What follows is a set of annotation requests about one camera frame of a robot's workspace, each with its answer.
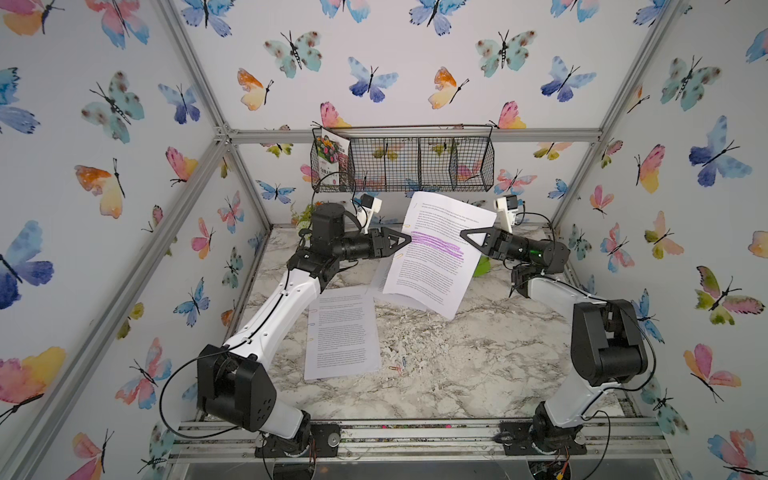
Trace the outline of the document with purple highlight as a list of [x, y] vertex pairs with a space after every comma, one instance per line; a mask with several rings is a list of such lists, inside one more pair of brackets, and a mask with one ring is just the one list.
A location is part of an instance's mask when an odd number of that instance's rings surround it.
[[402, 226], [412, 241], [392, 256], [383, 292], [454, 319], [481, 258], [460, 232], [491, 227], [495, 221], [495, 212], [471, 203], [435, 192], [414, 193]]

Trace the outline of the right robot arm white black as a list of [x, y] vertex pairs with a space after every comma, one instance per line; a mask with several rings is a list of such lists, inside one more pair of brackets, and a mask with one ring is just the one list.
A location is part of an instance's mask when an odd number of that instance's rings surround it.
[[600, 299], [554, 277], [569, 259], [565, 244], [496, 227], [465, 229], [460, 236], [491, 259], [515, 261], [512, 290], [571, 321], [571, 372], [554, 396], [537, 408], [535, 428], [557, 433], [578, 429], [605, 391], [621, 389], [646, 372], [645, 339], [631, 303]]

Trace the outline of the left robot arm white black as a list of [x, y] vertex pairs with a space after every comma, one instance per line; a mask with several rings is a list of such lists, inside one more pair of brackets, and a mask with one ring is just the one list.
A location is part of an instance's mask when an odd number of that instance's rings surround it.
[[278, 398], [268, 370], [296, 320], [318, 299], [344, 261], [388, 258], [410, 235], [371, 228], [343, 205], [316, 206], [278, 286], [257, 313], [221, 346], [208, 345], [196, 359], [197, 406], [250, 432], [292, 439], [307, 430], [309, 415]]

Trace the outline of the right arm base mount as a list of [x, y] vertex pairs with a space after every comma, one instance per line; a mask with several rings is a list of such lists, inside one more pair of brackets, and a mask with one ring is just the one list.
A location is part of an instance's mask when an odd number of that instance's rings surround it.
[[576, 442], [582, 426], [562, 428], [540, 418], [501, 422], [492, 440], [506, 456], [585, 455], [587, 447]]

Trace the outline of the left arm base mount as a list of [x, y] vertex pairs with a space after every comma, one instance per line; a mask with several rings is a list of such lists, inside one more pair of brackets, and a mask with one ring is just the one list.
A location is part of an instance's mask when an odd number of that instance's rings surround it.
[[310, 421], [300, 426], [290, 439], [268, 434], [255, 448], [256, 458], [334, 458], [341, 444], [341, 426], [337, 423]]

